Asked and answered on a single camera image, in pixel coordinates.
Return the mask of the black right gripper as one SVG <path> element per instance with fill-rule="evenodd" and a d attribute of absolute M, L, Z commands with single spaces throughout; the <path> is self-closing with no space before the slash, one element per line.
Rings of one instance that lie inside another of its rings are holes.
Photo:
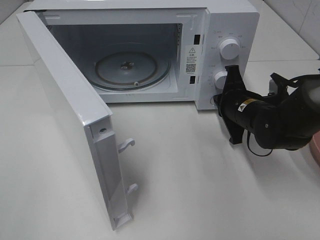
<path fill-rule="evenodd" d="M 261 96 L 246 91 L 238 65 L 227 65 L 225 70 L 223 94 L 213 99 L 229 133 L 229 142 L 237 145 L 243 142 L 245 130 L 256 132 L 276 125 L 278 113 L 276 107 L 263 101 Z"/>

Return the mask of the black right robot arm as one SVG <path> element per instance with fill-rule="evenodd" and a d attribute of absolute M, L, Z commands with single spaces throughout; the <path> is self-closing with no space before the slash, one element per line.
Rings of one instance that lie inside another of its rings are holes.
<path fill-rule="evenodd" d="M 253 134 L 263 149 L 298 150 L 320 130 L 320 76 L 286 79 L 271 74 L 276 92 L 262 96 L 246 89 L 238 65 L 225 67 L 222 93 L 213 97 L 230 135 L 240 144 L 243 133 Z"/>

